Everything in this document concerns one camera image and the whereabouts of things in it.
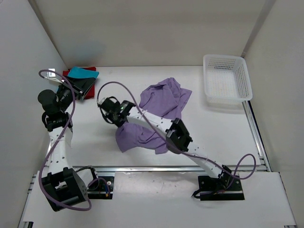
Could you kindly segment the red t shirt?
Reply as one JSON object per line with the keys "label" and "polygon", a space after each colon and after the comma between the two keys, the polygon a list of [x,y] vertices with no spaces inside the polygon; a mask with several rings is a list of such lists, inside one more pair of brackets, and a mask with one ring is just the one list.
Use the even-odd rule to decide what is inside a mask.
{"label": "red t shirt", "polygon": [[[92,67],[82,67],[83,69],[88,69],[88,70],[96,70],[96,67],[92,66]],[[63,71],[63,76],[68,77],[67,74],[69,73],[71,69],[65,70]],[[92,86],[92,88],[90,89],[90,91],[88,92],[88,94],[85,96],[84,99],[91,99],[94,98],[95,96],[95,85]]]}

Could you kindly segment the teal t shirt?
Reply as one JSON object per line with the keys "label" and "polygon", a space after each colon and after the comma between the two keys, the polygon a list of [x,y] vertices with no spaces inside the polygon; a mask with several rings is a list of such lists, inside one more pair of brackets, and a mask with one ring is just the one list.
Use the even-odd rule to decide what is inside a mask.
{"label": "teal t shirt", "polygon": [[83,69],[79,67],[73,67],[69,71],[67,76],[74,79],[87,79],[87,78],[97,79],[99,76],[99,72],[94,70]]}

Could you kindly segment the lavender cloth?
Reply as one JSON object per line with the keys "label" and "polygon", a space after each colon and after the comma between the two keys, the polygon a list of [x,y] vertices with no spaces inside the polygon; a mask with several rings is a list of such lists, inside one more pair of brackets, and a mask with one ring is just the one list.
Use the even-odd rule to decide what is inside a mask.
{"label": "lavender cloth", "polygon": [[[170,77],[143,90],[139,107],[159,117],[181,119],[181,112],[191,94],[191,90],[182,88],[175,78]],[[124,123],[119,127],[115,139],[121,152],[135,147],[154,150],[156,154],[168,151],[166,143],[155,131],[133,123]]]}

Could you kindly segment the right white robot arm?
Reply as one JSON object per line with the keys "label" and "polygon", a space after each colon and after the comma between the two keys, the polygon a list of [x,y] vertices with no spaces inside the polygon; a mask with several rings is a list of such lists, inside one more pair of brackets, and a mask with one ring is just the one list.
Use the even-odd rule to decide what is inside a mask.
{"label": "right white robot arm", "polygon": [[113,96],[103,98],[97,102],[97,106],[103,118],[117,127],[124,123],[132,123],[154,130],[163,138],[169,151],[189,157],[207,173],[215,186],[214,192],[228,190],[232,184],[231,170],[225,165],[203,157],[201,148],[193,142],[181,119],[159,117],[132,102],[125,100],[120,103]]}

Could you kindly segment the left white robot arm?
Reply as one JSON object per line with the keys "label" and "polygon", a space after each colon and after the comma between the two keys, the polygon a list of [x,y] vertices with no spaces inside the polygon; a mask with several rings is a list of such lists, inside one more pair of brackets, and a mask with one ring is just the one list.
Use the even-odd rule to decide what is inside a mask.
{"label": "left white robot arm", "polygon": [[76,205],[89,199],[87,188],[98,188],[100,179],[92,168],[76,172],[71,163],[71,141],[73,137],[73,111],[76,100],[83,100],[94,86],[96,78],[66,77],[56,92],[46,89],[39,93],[38,101],[44,110],[42,122],[50,137],[51,149],[46,155],[38,181],[54,211],[73,209],[82,211]]}

